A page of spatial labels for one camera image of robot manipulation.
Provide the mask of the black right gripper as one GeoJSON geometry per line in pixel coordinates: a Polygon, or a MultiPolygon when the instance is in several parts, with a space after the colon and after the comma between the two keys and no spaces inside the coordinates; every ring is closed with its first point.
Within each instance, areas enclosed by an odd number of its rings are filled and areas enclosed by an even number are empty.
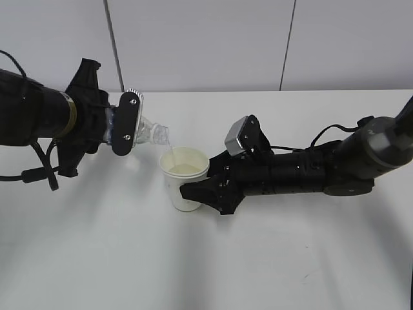
{"type": "Polygon", "coordinates": [[[180,186],[181,196],[208,205],[220,215],[234,214],[246,196],[275,193],[271,172],[275,156],[273,151],[231,156],[226,150],[210,158],[209,178],[180,186]]]}

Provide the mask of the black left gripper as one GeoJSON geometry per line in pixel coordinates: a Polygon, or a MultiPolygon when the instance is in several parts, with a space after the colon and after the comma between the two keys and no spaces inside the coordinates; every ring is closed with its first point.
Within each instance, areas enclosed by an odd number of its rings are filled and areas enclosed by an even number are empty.
{"type": "Polygon", "coordinates": [[[85,154],[95,154],[106,132],[109,95],[99,90],[97,71],[101,64],[83,58],[65,92],[75,103],[77,117],[73,129],[64,137],[69,143],[57,144],[58,175],[76,177],[77,166],[85,154]]]}

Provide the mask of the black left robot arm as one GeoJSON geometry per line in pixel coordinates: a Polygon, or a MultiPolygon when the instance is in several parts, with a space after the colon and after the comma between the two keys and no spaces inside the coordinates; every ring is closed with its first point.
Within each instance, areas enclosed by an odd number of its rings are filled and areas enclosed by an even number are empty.
{"type": "Polygon", "coordinates": [[[110,104],[108,93],[99,88],[100,67],[95,60],[82,59],[63,92],[1,70],[1,145],[26,147],[50,138],[57,147],[57,173],[77,176],[83,156],[97,152],[107,131],[110,104]]]}

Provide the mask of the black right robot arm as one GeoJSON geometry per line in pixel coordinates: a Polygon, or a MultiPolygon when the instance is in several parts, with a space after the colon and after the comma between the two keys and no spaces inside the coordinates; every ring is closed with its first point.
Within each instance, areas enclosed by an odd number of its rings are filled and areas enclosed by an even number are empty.
{"type": "Polygon", "coordinates": [[[179,191],[222,215],[233,214],[247,196],[370,193],[377,177],[412,161],[412,102],[393,118],[368,116],[345,132],[344,140],[276,154],[255,115],[245,116],[230,128],[225,151],[210,159],[206,178],[179,191]]]}

